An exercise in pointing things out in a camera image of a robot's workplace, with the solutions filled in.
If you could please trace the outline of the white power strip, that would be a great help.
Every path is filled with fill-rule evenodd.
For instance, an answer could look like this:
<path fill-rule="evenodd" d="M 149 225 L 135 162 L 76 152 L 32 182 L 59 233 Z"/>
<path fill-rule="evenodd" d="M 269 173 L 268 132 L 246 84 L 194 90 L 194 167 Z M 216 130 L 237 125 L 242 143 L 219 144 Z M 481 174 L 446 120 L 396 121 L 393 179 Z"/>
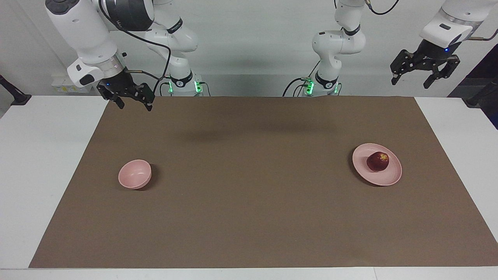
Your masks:
<path fill-rule="evenodd" d="M 63 94 L 90 94 L 93 88 L 92 84 L 77 87 L 68 76 L 52 77 L 51 85 L 55 92 Z"/>

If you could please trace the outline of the dark red apple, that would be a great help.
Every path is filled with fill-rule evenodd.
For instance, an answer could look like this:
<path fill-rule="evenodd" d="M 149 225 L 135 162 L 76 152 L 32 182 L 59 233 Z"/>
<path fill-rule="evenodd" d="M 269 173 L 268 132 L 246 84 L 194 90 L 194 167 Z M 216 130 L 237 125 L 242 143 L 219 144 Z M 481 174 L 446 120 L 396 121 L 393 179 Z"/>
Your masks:
<path fill-rule="evenodd" d="M 377 151 L 371 154 L 367 160 L 367 167 L 374 172 L 382 172 L 388 168 L 390 159 L 388 154 Z"/>

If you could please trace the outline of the dark background cabinet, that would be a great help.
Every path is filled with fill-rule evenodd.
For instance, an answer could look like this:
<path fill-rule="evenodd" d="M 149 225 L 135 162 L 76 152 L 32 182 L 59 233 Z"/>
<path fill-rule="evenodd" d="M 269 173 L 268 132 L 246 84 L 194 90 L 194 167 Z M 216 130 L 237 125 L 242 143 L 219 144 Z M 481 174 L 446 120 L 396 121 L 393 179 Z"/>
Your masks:
<path fill-rule="evenodd" d="M 448 95 L 450 98 L 468 98 L 498 76 L 498 44 L 475 66 L 462 82 Z M 481 110 L 498 130 L 498 94 L 480 101 Z"/>

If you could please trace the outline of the pink plate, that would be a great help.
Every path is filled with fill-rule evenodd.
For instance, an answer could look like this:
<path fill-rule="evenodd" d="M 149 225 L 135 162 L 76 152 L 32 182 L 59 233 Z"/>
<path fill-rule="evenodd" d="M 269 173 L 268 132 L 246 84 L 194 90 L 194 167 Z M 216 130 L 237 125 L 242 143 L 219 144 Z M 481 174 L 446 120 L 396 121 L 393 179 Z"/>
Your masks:
<path fill-rule="evenodd" d="M 389 157 L 389 163 L 383 171 L 374 171 L 368 167 L 368 157 L 376 152 L 382 152 Z M 388 148 L 376 143 L 357 146 L 352 153 L 352 163 L 360 177 L 376 186 L 392 186 L 401 179 L 403 174 L 403 168 L 397 156 Z"/>

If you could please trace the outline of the black table clamp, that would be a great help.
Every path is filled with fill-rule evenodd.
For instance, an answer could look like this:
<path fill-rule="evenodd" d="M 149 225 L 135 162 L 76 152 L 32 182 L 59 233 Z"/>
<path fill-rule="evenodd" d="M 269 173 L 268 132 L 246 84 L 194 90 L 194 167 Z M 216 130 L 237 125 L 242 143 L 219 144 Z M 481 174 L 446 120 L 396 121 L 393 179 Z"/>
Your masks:
<path fill-rule="evenodd" d="M 476 94 L 462 100 L 468 108 L 481 108 L 480 101 L 484 101 L 495 95 L 498 95 L 498 76 L 494 77 Z"/>
<path fill-rule="evenodd" d="M 2 85 L 2 87 L 4 87 L 5 90 L 7 90 L 7 92 L 9 92 L 9 94 L 11 94 L 11 96 L 14 98 L 11 106 L 26 105 L 32 97 L 31 94 L 25 94 L 23 91 L 18 89 L 18 87 L 7 81 L 2 75 L 0 75 L 0 85 Z"/>

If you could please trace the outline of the brown table mat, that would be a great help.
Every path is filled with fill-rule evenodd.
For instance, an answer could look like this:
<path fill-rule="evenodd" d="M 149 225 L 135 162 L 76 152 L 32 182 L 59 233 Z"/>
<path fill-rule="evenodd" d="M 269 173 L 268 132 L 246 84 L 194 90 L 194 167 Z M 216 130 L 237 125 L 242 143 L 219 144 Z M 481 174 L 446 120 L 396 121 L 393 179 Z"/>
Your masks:
<path fill-rule="evenodd" d="M 365 181 L 354 149 L 403 174 Z M 118 181 L 142 159 L 141 189 Z M 107 103 L 30 268 L 498 266 L 498 243 L 414 98 Z"/>

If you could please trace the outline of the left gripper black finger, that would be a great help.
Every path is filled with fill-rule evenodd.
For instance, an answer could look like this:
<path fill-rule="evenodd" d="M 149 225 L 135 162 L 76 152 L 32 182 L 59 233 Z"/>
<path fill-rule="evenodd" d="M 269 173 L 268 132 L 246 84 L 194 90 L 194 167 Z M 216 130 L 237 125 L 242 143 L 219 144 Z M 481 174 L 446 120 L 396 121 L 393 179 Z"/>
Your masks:
<path fill-rule="evenodd" d="M 432 74 L 423 83 L 425 89 L 428 89 L 435 81 L 447 79 L 460 64 L 458 56 L 450 56 L 445 60 L 436 61 L 432 66 Z"/>
<path fill-rule="evenodd" d="M 415 53 L 411 53 L 406 49 L 400 51 L 400 53 L 395 57 L 393 62 L 391 62 L 391 72 L 393 78 L 391 78 L 391 84 L 395 86 L 400 80 L 401 76 L 412 72 L 416 69 L 416 61 L 414 57 Z"/>

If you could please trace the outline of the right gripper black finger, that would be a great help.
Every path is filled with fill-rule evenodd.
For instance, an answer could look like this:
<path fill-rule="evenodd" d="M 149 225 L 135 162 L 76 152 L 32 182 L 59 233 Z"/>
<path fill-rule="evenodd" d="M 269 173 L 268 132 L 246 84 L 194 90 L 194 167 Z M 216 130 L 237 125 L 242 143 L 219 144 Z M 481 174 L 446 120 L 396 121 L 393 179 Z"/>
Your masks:
<path fill-rule="evenodd" d="M 115 103 L 119 109 L 123 109 L 125 106 L 125 103 L 119 96 L 119 94 L 111 92 L 110 90 L 107 90 L 105 86 L 103 85 L 97 85 L 97 90 L 99 94 L 103 97 L 104 100 L 111 101 Z"/>
<path fill-rule="evenodd" d="M 142 103 L 148 112 L 153 108 L 155 94 L 147 83 L 134 86 L 135 92 L 132 94 L 132 99 Z"/>

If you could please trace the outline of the pink bowl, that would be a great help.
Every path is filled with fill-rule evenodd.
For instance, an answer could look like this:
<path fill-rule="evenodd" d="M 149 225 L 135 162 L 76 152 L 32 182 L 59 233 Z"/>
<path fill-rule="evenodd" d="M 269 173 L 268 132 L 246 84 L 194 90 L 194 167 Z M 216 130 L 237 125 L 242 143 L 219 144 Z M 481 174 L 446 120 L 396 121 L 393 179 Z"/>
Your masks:
<path fill-rule="evenodd" d="M 151 164 L 142 159 L 136 159 L 126 163 L 118 173 L 118 181 L 121 186 L 137 190 L 146 186 L 152 177 Z"/>

